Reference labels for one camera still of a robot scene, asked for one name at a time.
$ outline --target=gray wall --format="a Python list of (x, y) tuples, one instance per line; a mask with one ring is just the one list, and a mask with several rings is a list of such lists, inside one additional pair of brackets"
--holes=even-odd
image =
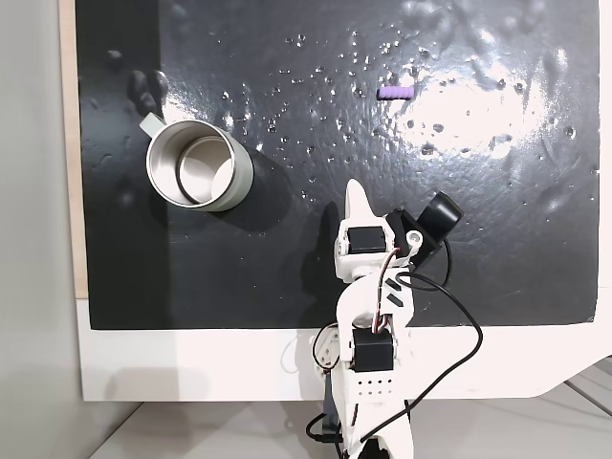
[(0, 13), (0, 457), (89, 457), (135, 408), (81, 401), (55, 0)]

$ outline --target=small purple object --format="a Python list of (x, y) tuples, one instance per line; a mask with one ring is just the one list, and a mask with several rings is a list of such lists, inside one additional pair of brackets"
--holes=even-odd
[(414, 98), (414, 86), (383, 86), (376, 93), (378, 100), (394, 100), (396, 98)]

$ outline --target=metal mug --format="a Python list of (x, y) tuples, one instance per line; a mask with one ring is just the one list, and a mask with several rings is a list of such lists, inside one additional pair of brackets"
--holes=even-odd
[(230, 134), (200, 120), (166, 124), (149, 113), (146, 172), (151, 185), (181, 208), (221, 211), (237, 206), (252, 185), (249, 153)]

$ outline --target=wooden frame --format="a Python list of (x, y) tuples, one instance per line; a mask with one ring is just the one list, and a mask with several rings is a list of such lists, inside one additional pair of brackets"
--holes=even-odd
[(85, 250), (85, 216), (80, 157), (80, 115), (78, 106), (77, 23), (75, 0), (58, 0), (61, 74), (64, 102), (64, 136), (70, 233), (73, 250), (73, 275), (76, 299), (87, 299), (87, 255)]

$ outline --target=black surface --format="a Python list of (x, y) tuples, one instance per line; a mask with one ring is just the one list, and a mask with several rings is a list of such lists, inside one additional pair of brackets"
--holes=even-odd
[[(416, 216), (438, 190), (466, 213), (449, 287), (479, 323), (592, 320), (596, 0), (77, 0), (76, 14), (93, 328), (331, 321), (350, 178), (377, 214)], [(376, 101), (406, 75), (414, 100)], [(210, 120), (250, 148), (238, 208), (200, 213), (155, 193), (138, 127), (149, 109)], [(441, 278), (445, 263), (426, 271)], [(415, 295), (413, 325), (462, 323), (441, 296)]]

